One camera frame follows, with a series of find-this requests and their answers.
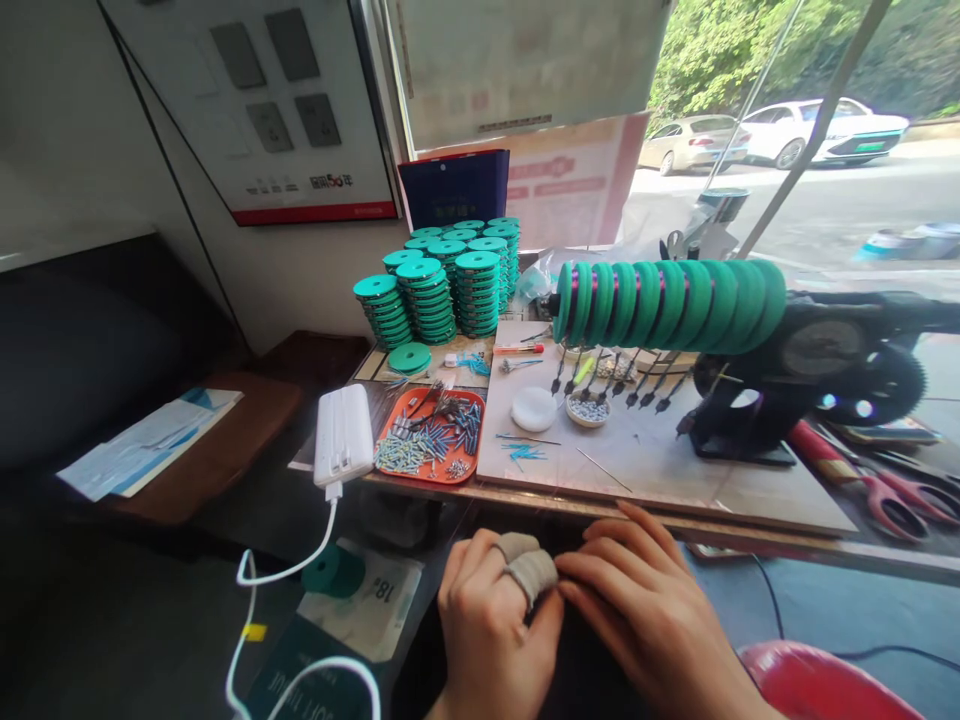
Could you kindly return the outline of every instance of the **yellow tag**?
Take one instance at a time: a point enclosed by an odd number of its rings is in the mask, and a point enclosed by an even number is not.
[[[247,642],[263,642],[263,639],[267,636],[267,626],[250,623],[243,628],[243,636],[247,639]]]

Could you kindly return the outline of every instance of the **green foliage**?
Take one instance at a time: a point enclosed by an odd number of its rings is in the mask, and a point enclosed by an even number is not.
[[[680,0],[650,93],[650,132],[704,113],[736,114],[795,0]],[[806,0],[754,107],[821,97],[869,0]],[[847,94],[880,111],[924,116],[960,97],[960,0],[889,10]]]

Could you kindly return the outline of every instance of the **white car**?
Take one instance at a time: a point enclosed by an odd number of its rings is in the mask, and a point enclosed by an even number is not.
[[[741,128],[750,133],[747,155],[771,160],[789,170],[807,146],[823,100],[770,105],[744,118]],[[866,105],[841,98],[827,136],[814,163],[842,162],[863,165],[890,154],[910,121],[896,115],[875,115]]]

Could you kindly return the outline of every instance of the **white charging cable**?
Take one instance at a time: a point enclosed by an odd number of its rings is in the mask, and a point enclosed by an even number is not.
[[[303,570],[303,568],[307,567],[307,565],[320,557],[320,554],[326,549],[327,543],[330,542],[330,533],[333,532],[333,521],[337,514],[337,500],[343,496],[343,483],[335,482],[331,485],[328,485],[325,488],[325,494],[327,502],[330,503],[330,517],[327,520],[327,531],[323,535],[323,541],[320,543],[320,547],[318,547],[313,554],[310,555],[310,557],[303,562],[284,570],[283,572],[258,578],[257,566],[253,561],[253,554],[247,550],[243,553],[243,558],[240,560],[240,567],[237,568],[237,585],[250,588],[250,605],[247,608],[247,621],[243,626],[243,632],[240,633],[240,639],[237,641],[237,648],[233,651],[233,659],[230,661],[230,669],[227,671],[224,694],[227,698],[227,704],[237,714],[237,716],[241,718],[241,720],[253,719],[250,716],[250,711],[247,710],[247,706],[243,704],[243,701],[237,697],[237,694],[233,691],[233,683],[234,677],[237,674],[237,664],[240,662],[240,652],[243,650],[244,642],[246,642],[248,628],[253,622],[253,611],[257,604],[257,586],[265,585],[266,583],[273,582],[274,580],[281,580],[285,577],[290,577],[294,573]],[[244,574],[247,566],[250,567],[249,576]],[[358,662],[353,658],[339,655],[317,660],[316,662],[307,665],[303,670],[297,673],[296,677],[294,677],[293,680],[290,681],[290,684],[287,685],[286,690],[284,690],[280,695],[280,699],[277,700],[277,704],[273,706],[273,710],[270,712],[267,720],[275,720],[277,714],[280,712],[280,708],[283,707],[283,704],[287,701],[287,698],[290,697],[290,693],[293,692],[293,689],[296,687],[297,683],[299,683],[310,673],[327,668],[348,670],[359,675],[360,679],[363,680],[363,683],[367,686],[367,690],[370,693],[372,720],[380,720],[380,690],[377,687],[377,680],[373,677],[373,673],[371,673],[367,666],[363,663]]]

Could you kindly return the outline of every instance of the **framed poster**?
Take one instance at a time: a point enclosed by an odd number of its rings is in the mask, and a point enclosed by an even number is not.
[[[102,2],[238,225],[400,216],[352,3]]]

